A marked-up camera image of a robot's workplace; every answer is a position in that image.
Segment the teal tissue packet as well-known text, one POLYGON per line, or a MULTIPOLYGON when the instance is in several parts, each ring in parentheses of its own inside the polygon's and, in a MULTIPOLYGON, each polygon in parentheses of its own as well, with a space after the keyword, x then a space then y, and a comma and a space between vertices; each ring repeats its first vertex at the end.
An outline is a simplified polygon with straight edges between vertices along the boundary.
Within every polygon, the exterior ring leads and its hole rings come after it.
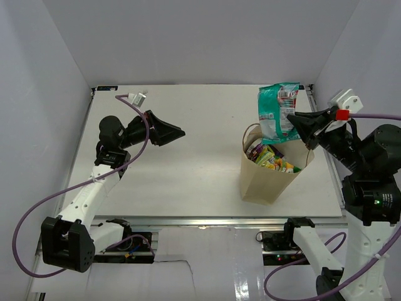
POLYGON ((275 83, 258 92, 258 118, 262 143, 274 145, 300 139, 287 116, 295 113, 299 82, 275 83))

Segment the green Fox's candy bag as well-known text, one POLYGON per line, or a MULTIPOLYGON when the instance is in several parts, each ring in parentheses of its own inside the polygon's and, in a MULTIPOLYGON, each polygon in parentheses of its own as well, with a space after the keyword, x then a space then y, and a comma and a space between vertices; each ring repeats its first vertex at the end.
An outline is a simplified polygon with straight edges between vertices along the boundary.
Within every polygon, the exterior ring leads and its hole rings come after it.
POLYGON ((276 149, 270 145, 267 146, 269 147, 269 151, 261 154, 256 162, 254 162, 257 166, 285 173, 298 173, 301 171, 301 168, 289 163, 276 149))

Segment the purple Fox's candy bag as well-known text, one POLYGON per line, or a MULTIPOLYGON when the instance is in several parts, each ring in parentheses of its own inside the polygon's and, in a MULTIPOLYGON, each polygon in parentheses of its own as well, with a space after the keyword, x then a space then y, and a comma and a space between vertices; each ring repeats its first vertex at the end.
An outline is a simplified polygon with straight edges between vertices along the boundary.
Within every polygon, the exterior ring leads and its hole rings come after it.
POLYGON ((269 151, 269 147, 267 145, 263 145, 263 144, 252 145, 251 144, 248 147, 247 151, 245 152, 245 155, 249 160, 256 162, 258 157, 261 154, 265 154, 267 151, 269 151))

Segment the brown paper bag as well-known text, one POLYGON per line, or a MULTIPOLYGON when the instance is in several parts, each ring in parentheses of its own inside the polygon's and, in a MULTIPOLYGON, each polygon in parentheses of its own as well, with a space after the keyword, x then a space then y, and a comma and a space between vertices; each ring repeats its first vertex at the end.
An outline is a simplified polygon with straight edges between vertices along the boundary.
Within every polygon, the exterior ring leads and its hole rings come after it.
POLYGON ((294 166, 301 168, 298 173, 285 173, 257 166, 245 152, 250 145, 262 144, 262 133, 258 123, 249 125, 242 137, 241 171, 239 187, 241 199, 250 203, 269 205, 300 175, 315 158, 301 140, 270 145, 294 166))

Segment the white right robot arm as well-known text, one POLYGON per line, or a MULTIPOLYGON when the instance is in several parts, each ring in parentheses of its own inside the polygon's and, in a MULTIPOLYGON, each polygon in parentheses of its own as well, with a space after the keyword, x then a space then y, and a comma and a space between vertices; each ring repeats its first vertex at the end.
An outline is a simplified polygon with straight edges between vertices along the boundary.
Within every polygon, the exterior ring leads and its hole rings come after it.
POLYGON ((329 108, 288 116, 305 146, 322 147, 350 174, 342 182, 348 225, 345 263, 339 263, 319 239, 308 218, 290 218, 283 242, 300 249, 316 273, 317 300, 382 300, 386 252, 400 237, 400 128, 378 126, 364 139, 355 115, 329 108))

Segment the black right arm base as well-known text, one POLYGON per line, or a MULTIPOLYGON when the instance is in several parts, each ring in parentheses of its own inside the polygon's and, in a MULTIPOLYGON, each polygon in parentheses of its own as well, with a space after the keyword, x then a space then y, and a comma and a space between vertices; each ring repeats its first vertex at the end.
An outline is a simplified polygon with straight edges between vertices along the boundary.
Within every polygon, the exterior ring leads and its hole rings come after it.
POLYGON ((300 248, 286 241, 283 231, 259 231, 255 239, 261 244, 264 266, 285 265, 298 260, 301 260, 299 265, 309 264, 300 248))

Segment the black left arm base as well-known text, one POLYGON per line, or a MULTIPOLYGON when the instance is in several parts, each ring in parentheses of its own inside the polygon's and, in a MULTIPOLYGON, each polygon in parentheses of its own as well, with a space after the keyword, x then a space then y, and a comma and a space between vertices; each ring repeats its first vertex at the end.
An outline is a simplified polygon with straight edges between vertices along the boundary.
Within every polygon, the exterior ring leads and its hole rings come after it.
POLYGON ((100 254, 104 254, 106 252, 135 253, 135 252, 150 251, 150 248, 148 247, 145 240, 138 236, 142 235, 144 238, 148 240, 150 244, 152 244, 152 238, 153 238, 152 232, 133 232, 132 234, 135 235, 135 237, 130 238, 129 240, 124 241, 123 243, 113 248, 102 250, 100 254))

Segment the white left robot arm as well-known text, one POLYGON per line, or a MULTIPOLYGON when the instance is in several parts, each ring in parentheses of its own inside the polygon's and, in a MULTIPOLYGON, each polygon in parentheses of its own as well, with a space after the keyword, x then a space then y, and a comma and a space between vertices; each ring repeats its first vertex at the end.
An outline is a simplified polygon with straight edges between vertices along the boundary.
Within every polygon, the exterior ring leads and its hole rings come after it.
POLYGON ((57 217, 47 217, 41 225, 43 261, 48 265, 83 273, 97 253, 114 246, 118 250, 129 248, 133 236, 124 221, 107 221, 92 227, 100 206, 127 170, 131 158, 127 148, 146 139, 163 146, 185 135, 180 127, 160 120, 150 110, 126 127, 118 117, 106 116, 99 130, 89 183, 57 217))

